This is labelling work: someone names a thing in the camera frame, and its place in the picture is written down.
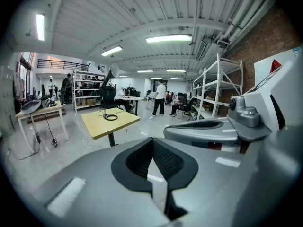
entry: floor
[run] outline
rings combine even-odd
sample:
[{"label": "floor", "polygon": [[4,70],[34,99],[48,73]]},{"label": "floor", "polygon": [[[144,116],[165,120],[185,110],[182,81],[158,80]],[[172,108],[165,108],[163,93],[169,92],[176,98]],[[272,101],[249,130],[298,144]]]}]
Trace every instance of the floor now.
[{"label": "floor", "polygon": [[[58,141],[57,148],[51,145],[52,136],[45,120],[36,122],[36,127],[41,139],[41,148],[37,154],[29,158],[23,160],[17,159],[24,158],[31,154],[24,144],[24,138],[18,124],[16,125],[16,132],[4,138],[2,141],[1,159],[8,175],[14,184],[29,193],[33,192],[50,176],[81,156],[92,151],[110,147],[107,136],[98,140],[91,140],[81,118],[81,114],[98,111],[98,106],[79,110],[77,114],[71,104],[65,105],[64,108],[66,115],[63,116],[63,120],[70,140],[66,140],[59,117],[48,120],[52,134]],[[184,120],[178,119],[178,117],[169,116],[171,112],[171,106],[169,105],[165,106],[163,116],[159,115],[158,111],[157,115],[153,117],[151,115],[152,111],[153,106],[150,102],[149,108],[147,108],[146,101],[139,101],[138,116],[141,118],[140,121],[128,126],[127,131],[126,128],[124,128],[115,132],[114,137],[116,144],[123,144],[126,141],[146,137],[164,138],[163,130],[166,126],[184,122]],[[34,138],[32,125],[23,121],[23,127],[29,141],[32,145],[35,145],[36,151],[38,151],[39,144]],[[166,195],[166,182],[154,161],[151,162],[149,167],[149,180],[154,186],[153,196],[157,195],[159,199],[161,199],[161,201],[157,201],[157,205],[163,209],[163,199],[165,199]]]}]

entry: wooden table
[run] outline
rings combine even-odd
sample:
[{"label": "wooden table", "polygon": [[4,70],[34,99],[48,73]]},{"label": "wooden table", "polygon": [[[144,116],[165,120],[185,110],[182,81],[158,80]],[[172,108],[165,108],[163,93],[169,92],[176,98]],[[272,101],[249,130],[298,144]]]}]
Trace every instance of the wooden table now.
[{"label": "wooden table", "polygon": [[143,100],[144,98],[143,97],[137,97],[137,96],[127,96],[127,97],[122,97],[122,98],[119,98],[121,100],[125,100],[126,101],[126,111],[129,112],[129,101],[136,101],[136,113],[135,115],[137,116],[138,115],[138,101],[139,100]]},{"label": "wooden table", "polygon": [[67,132],[66,132],[66,129],[65,129],[63,117],[62,117],[61,102],[60,101],[55,101],[55,103],[57,104],[56,106],[54,106],[54,107],[47,107],[47,108],[45,108],[45,111],[44,111],[44,108],[39,108],[36,111],[34,111],[33,113],[31,113],[31,114],[24,114],[22,111],[19,112],[18,114],[16,114],[16,118],[18,119],[19,126],[20,126],[21,132],[23,134],[23,137],[24,137],[24,139],[25,139],[25,141],[26,141],[27,145],[29,146],[30,151],[32,153],[34,153],[34,149],[31,146],[31,144],[29,143],[29,140],[28,140],[28,138],[27,138],[27,136],[26,136],[26,134],[24,132],[24,129],[23,129],[23,126],[22,126],[22,122],[21,122],[22,119],[30,117],[32,119],[33,127],[34,127],[35,131],[37,132],[33,116],[41,115],[41,114],[44,114],[44,113],[52,113],[52,112],[59,111],[60,120],[61,120],[61,124],[62,124],[62,127],[63,127],[64,134],[66,136],[66,139],[69,140]]},{"label": "wooden table", "polygon": [[109,121],[103,118],[104,110],[82,114],[82,120],[93,140],[108,135],[110,146],[115,145],[114,132],[140,120],[140,117],[125,112],[119,108],[110,108],[106,110],[107,114],[116,114],[118,118]]}]

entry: fluorescent light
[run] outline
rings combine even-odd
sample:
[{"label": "fluorescent light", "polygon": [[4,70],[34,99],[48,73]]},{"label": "fluorescent light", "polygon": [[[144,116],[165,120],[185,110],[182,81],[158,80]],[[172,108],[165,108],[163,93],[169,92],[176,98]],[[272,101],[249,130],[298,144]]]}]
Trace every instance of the fluorescent light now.
[{"label": "fluorescent light", "polygon": [[141,73],[141,72],[153,72],[153,71],[152,70],[139,70],[137,72]]},{"label": "fluorescent light", "polygon": [[44,40],[44,15],[36,15],[38,40]]},{"label": "fluorescent light", "polygon": [[185,72],[185,70],[166,70],[166,71]]},{"label": "fluorescent light", "polygon": [[192,35],[163,35],[146,38],[147,43],[165,42],[165,41],[191,41]]},{"label": "fluorescent light", "polygon": [[111,54],[113,54],[113,53],[115,53],[117,51],[121,51],[121,50],[122,50],[122,47],[121,46],[117,46],[116,48],[111,49],[109,51],[106,51],[106,52],[102,53],[101,55],[107,56],[107,55],[111,55]]}]

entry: black pants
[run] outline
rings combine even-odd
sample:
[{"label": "black pants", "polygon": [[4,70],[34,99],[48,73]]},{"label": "black pants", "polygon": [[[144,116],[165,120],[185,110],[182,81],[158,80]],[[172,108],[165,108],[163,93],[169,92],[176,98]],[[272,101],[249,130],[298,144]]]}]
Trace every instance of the black pants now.
[{"label": "black pants", "polygon": [[64,93],[64,103],[68,104],[70,102],[70,88],[67,88]]},{"label": "black pants", "polygon": [[176,113],[176,110],[179,108],[179,105],[176,105],[174,104],[172,107],[171,107],[171,113],[174,114]]},{"label": "black pants", "polygon": [[127,107],[127,103],[126,103],[126,101],[125,100],[122,100],[122,99],[118,99],[118,100],[115,100],[115,104],[117,104],[117,105],[124,105],[124,107],[125,107],[125,109],[127,109],[126,107]]},{"label": "black pants", "polygon": [[159,113],[164,114],[164,101],[165,101],[164,98],[155,100],[155,106],[153,108],[153,113],[152,113],[153,115],[156,115],[156,112],[158,110],[159,105],[160,105],[160,112]]}]

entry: red brick wall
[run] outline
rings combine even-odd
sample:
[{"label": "red brick wall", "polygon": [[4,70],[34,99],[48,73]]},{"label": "red brick wall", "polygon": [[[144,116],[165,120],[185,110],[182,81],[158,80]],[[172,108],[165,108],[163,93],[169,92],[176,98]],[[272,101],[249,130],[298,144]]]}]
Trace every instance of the red brick wall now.
[{"label": "red brick wall", "polygon": [[[254,63],[272,55],[300,46],[301,38],[291,24],[286,13],[274,5],[253,29],[241,39],[225,58],[243,61],[243,93],[255,86]],[[240,73],[228,75],[239,84]],[[229,103],[231,95],[237,95],[235,90],[222,90],[220,102]],[[218,115],[225,116],[228,107],[219,106]]]}]

